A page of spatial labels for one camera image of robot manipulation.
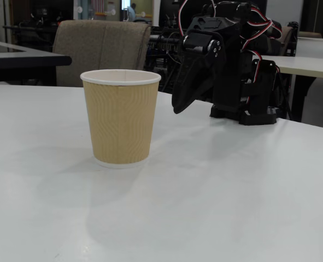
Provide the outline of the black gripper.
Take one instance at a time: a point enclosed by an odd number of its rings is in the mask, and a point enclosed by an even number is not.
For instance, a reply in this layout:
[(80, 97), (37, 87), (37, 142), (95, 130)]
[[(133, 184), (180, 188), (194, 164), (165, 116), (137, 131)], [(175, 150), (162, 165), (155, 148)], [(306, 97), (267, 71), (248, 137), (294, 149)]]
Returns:
[(174, 112), (183, 112), (213, 88), (226, 57), (240, 57), (240, 19), (195, 17), (179, 46), (181, 66), (173, 87)]

